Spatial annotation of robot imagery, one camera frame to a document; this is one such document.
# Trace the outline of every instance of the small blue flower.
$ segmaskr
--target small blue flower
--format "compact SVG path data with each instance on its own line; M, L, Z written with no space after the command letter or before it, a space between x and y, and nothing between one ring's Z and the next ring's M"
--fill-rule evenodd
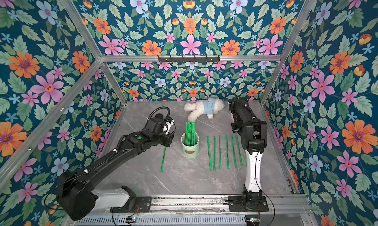
M13 101L13 104L16 104L16 102L20 102L20 96L16 96L16 94L13 94L13 97L10 97L9 100Z
M11 123L13 123L13 121L14 120L17 120L18 118L16 117L16 113L14 113L14 114L10 114L10 113L6 113L6 115L8 116L6 119L5 119L5 121L8 121L8 120L10 120L11 121Z
M197 11L199 13L200 10L202 10L201 5L196 5L195 6L195 11Z
M348 114L348 120L355 120L355 118L357 118L357 115L354 115L354 112L352 111L350 114Z

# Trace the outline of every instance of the light blue flower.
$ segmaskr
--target light blue flower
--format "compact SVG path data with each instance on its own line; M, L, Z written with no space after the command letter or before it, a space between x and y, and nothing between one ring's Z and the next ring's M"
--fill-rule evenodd
M11 123L13 123L13 121L14 120L17 120L18 118L16 117L16 113L14 113L14 114L12 114L11 115L11 113L6 113L6 115L8 116L6 119L5 119L5 121L8 121L8 120L10 120L11 121Z
M10 101L13 101L13 104L16 104L16 102L20 102L20 96L16 96L16 94L13 94L13 97L9 97Z
M357 115L354 115L354 112L352 111L350 114L348 114L348 120L355 120L355 118L357 118Z
M367 46L366 46L366 48L362 48L362 50L365 51L364 54L366 54L366 53L368 53L368 52L371 53L371 52L372 52L372 49L375 48L375 46L370 46L370 45L371 45L371 44L368 43Z
M195 11L197 11L199 13L200 10L202 10L201 5L196 5L195 6Z

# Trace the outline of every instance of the green straw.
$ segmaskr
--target green straw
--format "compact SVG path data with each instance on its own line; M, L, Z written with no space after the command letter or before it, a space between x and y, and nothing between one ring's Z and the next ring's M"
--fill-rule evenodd
M222 158L220 157L220 154L222 153L220 149L220 136L219 136L219 169L222 169Z
M215 137L214 137L214 168L213 168L214 171L216 171L216 168L215 168L215 145L216 145L216 140L215 140Z
M163 160L161 161L161 168L160 168L160 172L163 173L163 165L164 165L164 158L165 158L165 150L167 149L167 147L164 147L164 152L163 152Z
M240 154L239 139L237 137L237 134L235 134L235 138L236 138L236 143L237 143L237 149L239 150L240 166L243 166L242 155Z
M211 166L211 155L210 155L210 141L209 141L209 137L208 137L208 136L207 136L206 138L207 138L207 140L208 140L208 154L209 154L210 171L212 171L212 166Z
M232 134L231 134L231 143L232 143L232 145L233 145L234 166L235 166L235 168L237 168L237 165L236 165L236 158L235 158L235 149L234 149L234 138L233 138Z
M226 153L227 153L227 169L230 169L230 165L228 163L228 140L227 140L227 135L226 135Z

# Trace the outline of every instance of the white teddy bear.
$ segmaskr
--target white teddy bear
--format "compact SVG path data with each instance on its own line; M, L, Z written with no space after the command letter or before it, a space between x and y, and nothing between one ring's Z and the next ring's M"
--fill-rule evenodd
M214 117L224 108L224 102L220 99L209 98L208 100L197 101L196 103L187 103L184 106L185 111L191 111L188 116L189 122L195 122L201 114L206 114L208 119Z

